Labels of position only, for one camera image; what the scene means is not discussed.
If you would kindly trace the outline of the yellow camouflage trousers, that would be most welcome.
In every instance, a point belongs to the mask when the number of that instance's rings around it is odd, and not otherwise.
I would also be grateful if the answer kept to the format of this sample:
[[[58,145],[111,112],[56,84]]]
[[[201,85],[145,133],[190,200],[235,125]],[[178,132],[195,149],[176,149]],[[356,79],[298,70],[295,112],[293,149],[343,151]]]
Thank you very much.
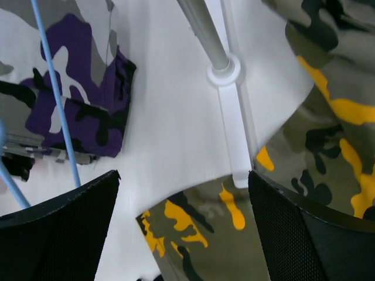
[[[374,2],[268,1],[313,79],[254,169],[333,210],[374,221]],[[231,176],[175,193],[137,217],[158,280],[271,280],[248,187]]]

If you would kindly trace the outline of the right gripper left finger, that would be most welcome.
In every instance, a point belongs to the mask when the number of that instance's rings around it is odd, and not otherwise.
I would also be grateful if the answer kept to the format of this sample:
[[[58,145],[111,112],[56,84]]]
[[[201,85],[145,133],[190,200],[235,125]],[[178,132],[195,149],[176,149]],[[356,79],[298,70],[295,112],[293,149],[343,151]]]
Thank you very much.
[[[1,217],[1,280],[94,280],[120,185],[116,170]]]

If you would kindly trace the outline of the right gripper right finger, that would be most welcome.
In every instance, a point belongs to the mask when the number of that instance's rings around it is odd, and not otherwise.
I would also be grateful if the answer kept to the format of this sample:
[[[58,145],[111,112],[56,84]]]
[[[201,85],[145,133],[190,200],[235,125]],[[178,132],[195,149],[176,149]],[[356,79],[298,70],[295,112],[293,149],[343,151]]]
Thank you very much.
[[[374,221],[250,172],[248,191],[271,280],[374,280]]]

